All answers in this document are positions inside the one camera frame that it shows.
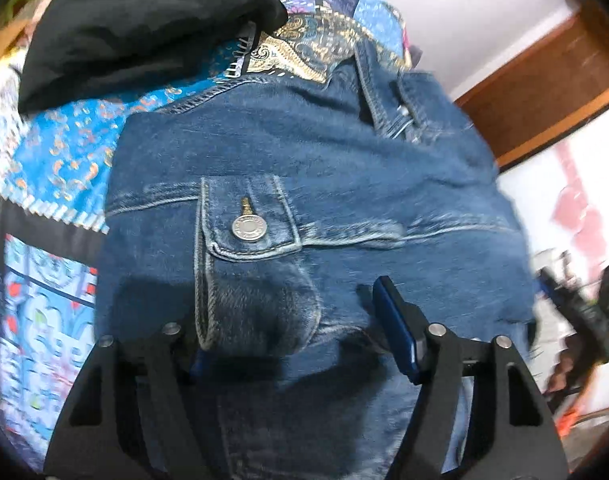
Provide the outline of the blue denim jacket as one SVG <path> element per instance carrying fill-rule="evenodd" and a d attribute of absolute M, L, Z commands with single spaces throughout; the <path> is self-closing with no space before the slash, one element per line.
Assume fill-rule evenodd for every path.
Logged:
<path fill-rule="evenodd" d="M 459 336 L 528 348 L 521 222 L 471 120 L 363 40 L 326 81 L 248 75 L 131 116 L 114 153 L 95 330 L 183 323 L 183 393 L 220 479 L 380 479 L 419 392 L 373 316 L 389 276 Z"/>

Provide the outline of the blue patchwork quilt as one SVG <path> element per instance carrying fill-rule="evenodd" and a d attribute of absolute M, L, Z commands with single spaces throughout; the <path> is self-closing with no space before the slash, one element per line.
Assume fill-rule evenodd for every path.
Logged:
<path fill-rule="evenodd" d="M 126 120 L 242 75 L 273 70 L 322 82 L 370 39 L 394 68 L 419 64 L 401 13 L 383 0 L 280 0 L 287 24 L 243 29 L 198 74 L 135 94 L 23 115 L 27 52 L 0 61 L 0 445 L 40 470 L 62 404 L 94 337 L 95 255 Z"/>

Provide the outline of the wooden door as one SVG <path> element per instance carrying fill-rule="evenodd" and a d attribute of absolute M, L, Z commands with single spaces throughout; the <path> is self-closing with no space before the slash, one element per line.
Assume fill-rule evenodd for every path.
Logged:
<path fill-rule="evenodd" d="M 609 109 L 609 15 L 584 4 L 457 99 L 509 169 Z"/>

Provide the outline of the black folded garment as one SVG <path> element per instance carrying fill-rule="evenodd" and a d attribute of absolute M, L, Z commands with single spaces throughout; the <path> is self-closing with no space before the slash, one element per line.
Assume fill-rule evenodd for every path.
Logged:
<path fill-rule="evenodd" d="M 280 0 L 52 0 L 30 42 L 18 110 L 144 90 L 196 75 L 248 23 L 285 25 Z"/>

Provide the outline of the wooden folding lap table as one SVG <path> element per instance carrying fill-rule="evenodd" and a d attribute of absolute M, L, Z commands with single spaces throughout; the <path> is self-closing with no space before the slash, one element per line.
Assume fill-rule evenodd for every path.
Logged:
<path fill-rule="evenodd" d="M 29 24 L 29 20 L 13 20 L 0 29 L 0 58 L 14 44 Z"/>

